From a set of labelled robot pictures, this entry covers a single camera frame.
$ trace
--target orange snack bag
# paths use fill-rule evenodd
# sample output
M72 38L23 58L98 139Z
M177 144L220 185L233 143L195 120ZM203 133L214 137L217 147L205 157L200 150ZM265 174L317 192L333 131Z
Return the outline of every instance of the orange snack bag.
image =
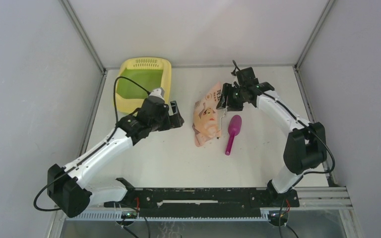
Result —
M195 131L195 145L198 147L221 136L221 118L225 110L216 109L221 89L221 83L218 82L203 99L195 103L192 127Z

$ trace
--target yellow plastic basket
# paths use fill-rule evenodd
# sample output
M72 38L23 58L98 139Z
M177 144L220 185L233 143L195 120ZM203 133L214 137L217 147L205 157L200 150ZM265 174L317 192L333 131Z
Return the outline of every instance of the yellow plastic basket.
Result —
M172 65L166 59L142 57L126 60L118 76L124 76L137 82L148 91L162 87L164 99L169 101L172 81ZM125 79L119 79L116 85L116 107L119 112L132 113L141 107L148 95Z

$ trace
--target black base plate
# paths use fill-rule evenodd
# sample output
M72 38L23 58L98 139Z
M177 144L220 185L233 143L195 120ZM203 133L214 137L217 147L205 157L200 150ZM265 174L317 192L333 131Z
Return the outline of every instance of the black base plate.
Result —
M260 217L260 208L279 208L283 199L287 199L291 207L300 206L295 190L272 201L269 191L264 188L133 188L126 183L128 193L120 203L137 207L139 200L140 215L145 217ZM105 203L105 207L113 206L113 202Z

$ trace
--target purple plastic scoop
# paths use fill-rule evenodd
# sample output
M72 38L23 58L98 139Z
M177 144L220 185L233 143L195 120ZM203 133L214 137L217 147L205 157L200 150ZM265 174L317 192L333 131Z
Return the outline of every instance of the purple plastic scoop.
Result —
M240 127L242 127L242 118L239 115L233 116L229 124L230 138L229 143L227 143L226 155L230 155L234 137L240 133Z

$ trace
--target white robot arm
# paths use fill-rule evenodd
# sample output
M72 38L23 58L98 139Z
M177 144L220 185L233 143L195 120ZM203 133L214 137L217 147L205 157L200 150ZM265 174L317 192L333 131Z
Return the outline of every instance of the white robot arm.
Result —
M235 66L239 71L232 74L237 76L238 83L223 85L217 108L241 111L243 103L252 103L270 116L287 135L283 155L285 166L269 181L267 188L273 197L278 197L290 191L304 174L326 161L325 130L320 122L311 123L288 108L269 83L258 82L251 67L240 70Z
M56 164L50 167L48 185L41 192L47 188L48 196L68 217L75 217L94 204L122 200L127 190L121 182L110 180L90 184L90 181L108 162L146 138L150 132L182 126L184 120L176 102L170 102L173 111L170 116L163 96L162 88L154 89L141 108L121 118L109 135L92 149L62 168ZM41 192L36 196L34 206L46 211L36 204Z

